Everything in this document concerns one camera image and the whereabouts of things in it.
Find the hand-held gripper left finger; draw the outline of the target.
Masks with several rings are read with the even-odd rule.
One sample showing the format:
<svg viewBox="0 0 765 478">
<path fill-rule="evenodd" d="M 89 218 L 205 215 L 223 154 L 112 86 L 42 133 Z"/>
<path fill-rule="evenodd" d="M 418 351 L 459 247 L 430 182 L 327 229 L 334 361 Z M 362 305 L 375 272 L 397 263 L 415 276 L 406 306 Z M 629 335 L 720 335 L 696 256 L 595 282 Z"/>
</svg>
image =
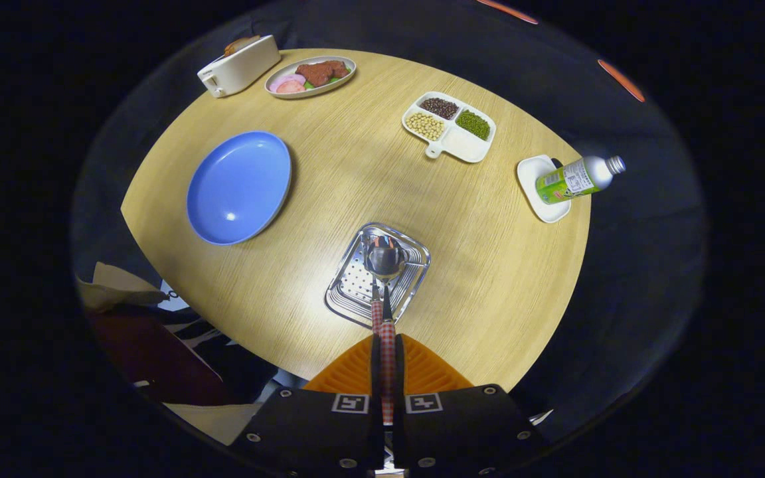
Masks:
<svg viewBox="0 0 765 478">
<path fill-rule="evenodd" d="M 383 466 L 383 381 L 378 336 L 358 344 L 363 390 L 280 387 L 230 444 L 267 477 L 373 477 Z"/>
</svg>

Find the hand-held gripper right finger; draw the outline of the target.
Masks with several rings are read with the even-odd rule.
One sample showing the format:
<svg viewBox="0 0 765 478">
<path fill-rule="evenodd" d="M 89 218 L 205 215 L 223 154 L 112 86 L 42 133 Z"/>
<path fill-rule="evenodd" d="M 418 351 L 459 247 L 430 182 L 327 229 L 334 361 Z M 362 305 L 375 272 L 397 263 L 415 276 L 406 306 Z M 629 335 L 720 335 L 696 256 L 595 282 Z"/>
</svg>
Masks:
<svg viewBox="0 0 765 478">
<path fill-rule="evenodd" d="M 407 477 L 504 477 L 549 442 L 498 384 L 471 384 L 416 339 L 395 345 L 394 464 Z"/>
</svg>

